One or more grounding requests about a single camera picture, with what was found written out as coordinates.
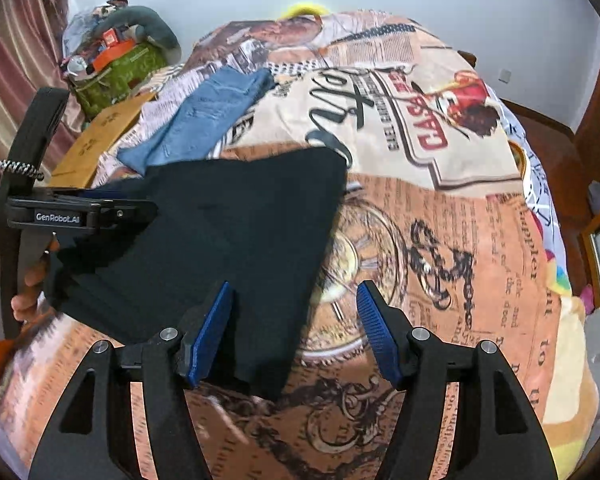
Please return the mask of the person left hand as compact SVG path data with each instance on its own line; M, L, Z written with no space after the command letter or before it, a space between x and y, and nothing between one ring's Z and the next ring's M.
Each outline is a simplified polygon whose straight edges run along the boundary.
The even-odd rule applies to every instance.
M58 240L55 237L48 247L44 250L40 260L27 270L24 274L23 289L10 300L12 314L18 322L31 322L38 315L38 296L43 289L48 268L50 267L50 254L57 252L59 248Z

